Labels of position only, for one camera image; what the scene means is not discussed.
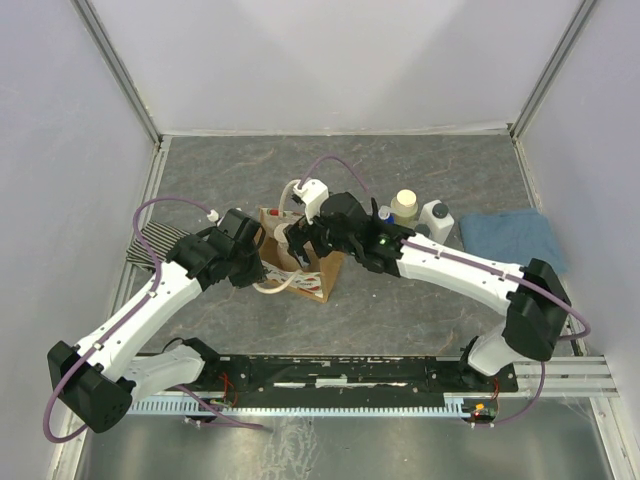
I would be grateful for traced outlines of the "blue orange spray bottle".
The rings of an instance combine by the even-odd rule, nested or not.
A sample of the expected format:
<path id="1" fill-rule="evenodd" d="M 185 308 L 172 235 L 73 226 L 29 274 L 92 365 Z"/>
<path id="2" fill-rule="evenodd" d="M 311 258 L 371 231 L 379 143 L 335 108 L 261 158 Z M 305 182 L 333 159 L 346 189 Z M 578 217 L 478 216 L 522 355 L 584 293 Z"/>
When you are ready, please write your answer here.
<path id="1" fill-rule="evenodd" d="M 378 209 L 378 218 L 386 224 L 394 223 L 394 216 L 391 208 L 389 206 L 380 206 Z"/>

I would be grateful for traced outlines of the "watermelon print canvas bag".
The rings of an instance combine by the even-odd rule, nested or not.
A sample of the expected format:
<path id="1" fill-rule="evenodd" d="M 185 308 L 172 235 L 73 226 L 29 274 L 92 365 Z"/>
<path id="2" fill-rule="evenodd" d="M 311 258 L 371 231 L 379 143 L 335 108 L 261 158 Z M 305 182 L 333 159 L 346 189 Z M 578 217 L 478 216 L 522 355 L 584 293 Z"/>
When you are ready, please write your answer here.
<path id="1" fill-rule="evenodd" d="M 260 258 L 265 268 L 266 279 L 260 283 L 254 283 L 253 287 L 265 295 L 290 291 L 317 302 L 326 303 L 338 280 L 345 255 L 333 252 L 320 258 L 313 251 L 311 243 L 307 242 L 304 249 L 309 263 L 290 272 L 281 268 L 276 251 L 275 227 L 280 223 L 287 223 L 288 226 L 291 226 L 304 218 L 302 213 L 285 209 L 285 203 L 294 193 L 293 187 L 298 183 L 299 179 L 294 179 L 286 184 L 277 208 L 261 207 L 259 210 L 259 220 L 266 232 L 265 240 L 260 247 Z"/>

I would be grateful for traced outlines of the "black white striped cloth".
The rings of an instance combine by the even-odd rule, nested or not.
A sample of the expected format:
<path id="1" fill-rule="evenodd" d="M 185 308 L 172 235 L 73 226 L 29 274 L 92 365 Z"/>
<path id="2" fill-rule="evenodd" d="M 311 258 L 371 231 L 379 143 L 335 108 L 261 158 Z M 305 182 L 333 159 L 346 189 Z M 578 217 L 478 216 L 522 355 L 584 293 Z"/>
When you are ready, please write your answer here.
<path id="1" fill-rule="evenodd" d="M 150 221 L 142 230 L 141 235 L 160 262 L 166 260 L 166 255 L 174 245 L 188 232 L 164 223 Z M 155 264 L 148 249 L 135 237 L 126 252 L 126 261 L 134 267 L 155 271 Z"/>

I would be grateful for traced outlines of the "white square bottle dark cap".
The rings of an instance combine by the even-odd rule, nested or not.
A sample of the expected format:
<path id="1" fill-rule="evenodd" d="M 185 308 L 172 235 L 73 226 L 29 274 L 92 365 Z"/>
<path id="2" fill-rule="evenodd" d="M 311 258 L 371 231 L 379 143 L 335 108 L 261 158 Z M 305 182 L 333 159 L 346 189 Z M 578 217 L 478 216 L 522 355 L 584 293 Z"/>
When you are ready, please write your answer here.
<path id="1" fill-rule="evenodd" d="M 453 229 L 455 220 L 445 203 L 433 200 L 422 207 L 417 224 L 428 225 L 431 230 L 428 237 L 436 243 L 444 244 Z"/>

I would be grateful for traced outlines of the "pink beige bottle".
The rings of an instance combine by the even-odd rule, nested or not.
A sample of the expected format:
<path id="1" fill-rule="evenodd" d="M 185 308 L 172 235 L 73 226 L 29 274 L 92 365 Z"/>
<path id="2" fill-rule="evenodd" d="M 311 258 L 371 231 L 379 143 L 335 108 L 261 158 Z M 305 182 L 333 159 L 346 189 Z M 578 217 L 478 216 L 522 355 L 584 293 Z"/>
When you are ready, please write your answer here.
<path id="1" fill-rule="evenodd" d="M 274 229 L 274 240 L 277 243 L 276 251 L 278 259 L 280 261 L 281 268 L 286 271 L 293 272 L 300 268 L 298 261 L 289 254 L 289 243 L 285 236 L 285 229 L 288 227 L 287 223 L 280 223 Z"/>

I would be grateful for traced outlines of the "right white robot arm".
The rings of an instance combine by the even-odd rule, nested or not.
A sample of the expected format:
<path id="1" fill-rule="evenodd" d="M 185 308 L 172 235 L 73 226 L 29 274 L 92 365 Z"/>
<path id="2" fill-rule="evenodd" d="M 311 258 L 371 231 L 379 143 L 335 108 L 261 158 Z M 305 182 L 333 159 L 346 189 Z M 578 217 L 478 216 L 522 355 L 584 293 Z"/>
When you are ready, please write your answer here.
<path id="1" fill-rule="evenodd" d="M 288 226 L 289 254 L 299 265 L 340 252 L 366 270 L 419 280 L 474 299 L 503 315 L 494 330 L 471 341 L 457 367 L 459 382 L 478 391 L 503 367 L 520 359 L 546 362 L 553 356 L 569 314 L 569 298 L 552 266 L 533 258 L 521 266 L 463 253 L 407 227 L 389 224 L 379 209 L 365 211 L 350 193 L 326 186 L 296 187 L 301 219 Z"/>

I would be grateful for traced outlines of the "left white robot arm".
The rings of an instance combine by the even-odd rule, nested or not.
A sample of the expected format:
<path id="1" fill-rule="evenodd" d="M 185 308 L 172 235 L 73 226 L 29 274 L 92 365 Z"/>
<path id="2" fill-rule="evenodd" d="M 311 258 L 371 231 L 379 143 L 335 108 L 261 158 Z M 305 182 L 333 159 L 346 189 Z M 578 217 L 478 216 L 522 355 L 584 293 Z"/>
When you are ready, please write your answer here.
<path id="1" fill-rule="evenodd" d="M 116 425 L 133 403 L 181 385 L 215 387 L 220 355 L 197 338 L 139 358 L 141 347 L 184 305 L 229 280 L 243 288 L 263 279 L 256 221 L 211 228 L 207 237 L 180 239 L 150 282 L 101 327 L 73 345 L 57 342 L 47 354 L 53 401 L 61 401 L 95 433 Z"/>

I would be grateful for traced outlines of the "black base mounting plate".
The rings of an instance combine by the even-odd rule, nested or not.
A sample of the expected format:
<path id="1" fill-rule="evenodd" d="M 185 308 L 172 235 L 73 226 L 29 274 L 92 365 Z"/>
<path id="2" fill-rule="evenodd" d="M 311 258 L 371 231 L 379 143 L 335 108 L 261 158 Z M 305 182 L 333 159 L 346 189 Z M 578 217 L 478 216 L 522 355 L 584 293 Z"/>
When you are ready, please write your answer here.
<path id="1" fill-rule="evenodd" d="M 392 387 L 428 393 L 515 393 L 509 364 L 485 376 L 457 357 L 228 355 L 205 362 L 189 385 L 196 391 L 231 391 L 244 396 L 276 388 Z"/>

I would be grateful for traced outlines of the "blue folded cloth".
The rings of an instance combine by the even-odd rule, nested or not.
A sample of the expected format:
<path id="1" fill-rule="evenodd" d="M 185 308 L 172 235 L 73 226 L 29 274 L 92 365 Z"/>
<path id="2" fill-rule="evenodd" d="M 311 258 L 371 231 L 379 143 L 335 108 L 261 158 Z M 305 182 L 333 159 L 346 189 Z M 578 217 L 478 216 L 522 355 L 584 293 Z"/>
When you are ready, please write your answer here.
<path id="1" fill-rule="evenodd" d="M 465 215 L 459 220 L 459 229 L 469 254 L 520 265 L 535 258 L 550 264 L 560 275 L 568 271 L 549 220 L 536 209 Z"/>

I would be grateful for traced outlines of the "left aluminium frame post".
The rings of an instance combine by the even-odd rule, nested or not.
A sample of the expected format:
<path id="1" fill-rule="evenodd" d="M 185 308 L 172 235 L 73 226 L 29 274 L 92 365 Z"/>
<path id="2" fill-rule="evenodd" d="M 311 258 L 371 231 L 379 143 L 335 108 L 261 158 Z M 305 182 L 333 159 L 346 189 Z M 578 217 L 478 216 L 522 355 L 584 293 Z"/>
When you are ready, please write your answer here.
<path id="1" fill-rule="evenodd" d="M 154 144 L 159 144 L 162 141 L 163 135 L 152 119 L 123 60 L 112 44 L 106 27 L 101 21 L 93 2 L 88 0 L 71 0 L 70 3 L 91 36 L 102 59 L 146 135 Z"/>

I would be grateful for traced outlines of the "aluminium frame post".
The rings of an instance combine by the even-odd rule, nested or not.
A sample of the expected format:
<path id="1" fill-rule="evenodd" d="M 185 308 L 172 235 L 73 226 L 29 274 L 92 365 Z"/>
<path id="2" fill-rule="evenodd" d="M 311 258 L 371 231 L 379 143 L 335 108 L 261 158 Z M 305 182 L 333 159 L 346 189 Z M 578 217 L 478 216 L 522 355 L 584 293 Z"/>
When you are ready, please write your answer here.
<path id="1" fill-rule="evenodd" d="M 598 0 L 582 0 L 578 3 L 575 12 L 564 29 L 551 57 L 546 62 L 531 93 L 527 97 L 517 119 L 510 125 L 510 137 L 514 141 L 518 140 L 526 132 L 599 4 L 600 2 Z"/>
<path id="2" fill-rule="evenodd" d="M 106 27 L 101 21 L 93 2 L 88 0 L 71 0 L 70 3 L 91 36 L 102 59 L 146 135 L 154 144 L 159 144 L 162 141 L 163 135 L 152 119 L 123 60 L 112 44 Z"/>

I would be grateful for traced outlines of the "right aluminium frame post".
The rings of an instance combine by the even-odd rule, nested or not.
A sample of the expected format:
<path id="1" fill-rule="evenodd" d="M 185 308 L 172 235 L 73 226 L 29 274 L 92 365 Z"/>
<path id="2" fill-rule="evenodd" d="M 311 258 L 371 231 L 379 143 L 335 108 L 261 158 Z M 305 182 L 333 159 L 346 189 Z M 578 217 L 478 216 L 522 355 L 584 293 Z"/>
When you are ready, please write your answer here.
<path id="1" fill-rule="evenodd" d="M 510 137 L 514 141 L 518 140 L 526 132 L 599 4 L 600 2 L 598 0 L 582 0 L 578 3 L 575 12 L 564 29 L 551 57 L 546 62 L 531 93 L 527 97 L 517 119 L 510 125 Z"/>

